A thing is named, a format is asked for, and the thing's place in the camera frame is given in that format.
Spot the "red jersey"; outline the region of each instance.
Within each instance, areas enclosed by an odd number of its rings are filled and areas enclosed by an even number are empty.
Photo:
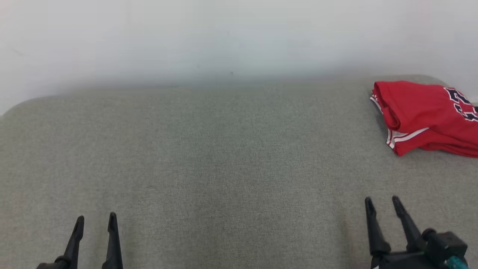
[[[478,158],[478,107],[454,88],[408,81],[377,81],[372,99],[399,156],[415,148]]]

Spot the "white wall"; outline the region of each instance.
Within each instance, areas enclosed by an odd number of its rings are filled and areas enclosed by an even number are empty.
[[[421,73],[478,96],[477,8],[471,0],[0,0],[0,114],[82,85],[303,74]]]

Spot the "gray couch cushion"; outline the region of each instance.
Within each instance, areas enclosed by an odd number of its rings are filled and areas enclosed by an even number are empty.
[[[106,258],[115,211],[125,268],[368,268],[364,199],[394,250],[399,195],[421,229],[452,230],[478,262],[477,160],[397,157],[369,100],[376,80],[236,90],[49,97],[0,131],[1,264],[63,253],[76,217],[78,267]]]

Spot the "white stripe trim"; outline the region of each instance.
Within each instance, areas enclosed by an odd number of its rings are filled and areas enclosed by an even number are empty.
[[[415,136],[425,132],[426,130],[428,130],[429,128],[423,128],[423,129],[420,129],[418,131],[415,131],[409,135],[406,135],[406,136],[403,136],[403,137],[397,137],[394,139],[395,142],[403,142],[403,141],[407,141],[407,140],[410,140],[412,138],[414,138]]]
[[[382,108],[380,107],[379,103],[377,102],[377,99],[375,99],[374,94],[372,94],[372,97],[370,97],[370,100],[372,100],[377,105],[380,112],[382,112],[382,114],[383,114]],[[388,130],[387,145],[389,145],[393,149],[393,148],[395,148],[395,143],[410,140],[410,139],[414,138],[415,136],[417,136],[417,135],[423,133],[424,131],[428,130],[428,127],[420,129],[418,131],[415,131],[411,134],[392,131],[388,128],[387,128],[387,130]]]
[[[376,105],[377,107],[380,109],[380,112],[382,112],[382,108],[380,107],[379,103],[377,102],[377,100],[375,100],[374,96],[372,95],[372,97],[370,97],[370,100],[372,100]]]

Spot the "basketball jersey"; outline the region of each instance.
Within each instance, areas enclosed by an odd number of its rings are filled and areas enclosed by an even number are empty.
[[[478,108],[456,89],[377,81],[370,99],[383,113],[387,144],[397,155],[419,147],[478,158]]]

